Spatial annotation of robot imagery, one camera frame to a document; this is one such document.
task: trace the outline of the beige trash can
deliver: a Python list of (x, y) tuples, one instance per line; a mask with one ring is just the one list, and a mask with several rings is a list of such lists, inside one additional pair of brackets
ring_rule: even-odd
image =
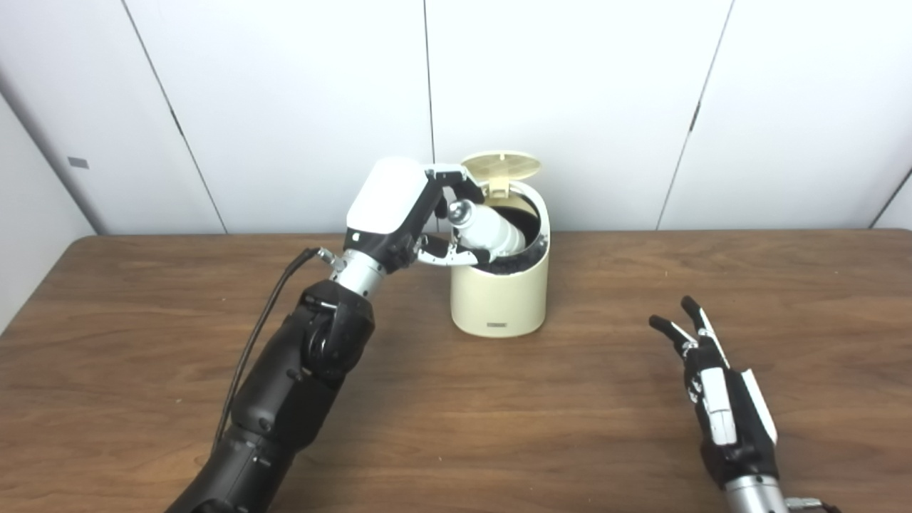
[[(541, 163), (527, 153), (483, 152), (462, 165), (484, 190), (484, 204), (523, 232), (525, 249), (491, 263), (452, 268), (453, 322), (479, 337), (531, 333), (544, 322), (551, 225), (542, 196), (520, 181), (538, 173)], [(452, 238), (459, 239), (457, 228)]]

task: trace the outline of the small label on wall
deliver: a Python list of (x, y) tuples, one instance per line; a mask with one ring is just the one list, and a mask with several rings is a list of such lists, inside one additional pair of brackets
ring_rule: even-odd
[(88, 169), (88, 161), (86, 159), (80, 159), (78, 157), (67, 157), (69, 165), (73, 167), (81, 167), (83, 169)]

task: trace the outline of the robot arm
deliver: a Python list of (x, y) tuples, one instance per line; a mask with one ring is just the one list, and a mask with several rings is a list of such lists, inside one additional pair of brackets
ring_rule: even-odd
[(348, 212), (344, 254), (320, 248), (299, 257), (320, 256), (332, 267), (329, 278), (304, 291), (265, 344), (230, 401), (230, 426), (167, 513), (265, 512), (358, 363), (374, 330), (370, 299), (383, 277), (419, 258), (456, 265), (496, 257), (421, 233), (431, 215), (446, 216), (445, 187), (460, 200), (484, 199), (461, 166), (377, 163)]
[(706, 312), (690, 296), (681, 307), (693, 321), (697, 338), (659, 316), (649, 326), (671, 339), (684, 361), (684, 388), (694, 403), (703, 440), (700, 455), (732, 513), (787, 513), (838, 509), (814, 498), (784, 498), (779, 489), (776, 425), (749, 369), (734, 371)]

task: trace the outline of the metal cylinder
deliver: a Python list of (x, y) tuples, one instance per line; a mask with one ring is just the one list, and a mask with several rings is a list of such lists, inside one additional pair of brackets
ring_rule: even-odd
[(355, 249), (347, 249), (341, 260), (341, 270), (329, 278), (365, 298), (372, 297), (386, 276), (386, 269), (377, 260)]
[(744, 476), (725, 484), (731, 513), (789, 513), (779, 482), (770, 476)]

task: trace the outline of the white bottle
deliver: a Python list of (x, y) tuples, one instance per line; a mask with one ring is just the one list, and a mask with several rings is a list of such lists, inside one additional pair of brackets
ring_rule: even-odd
[(450, 204), (448, 218), (459, 230), (463, 246), (486, 249), (494, 257), (515, 255), (525, 249), (523, 232), (486, 204), (455, 201)]

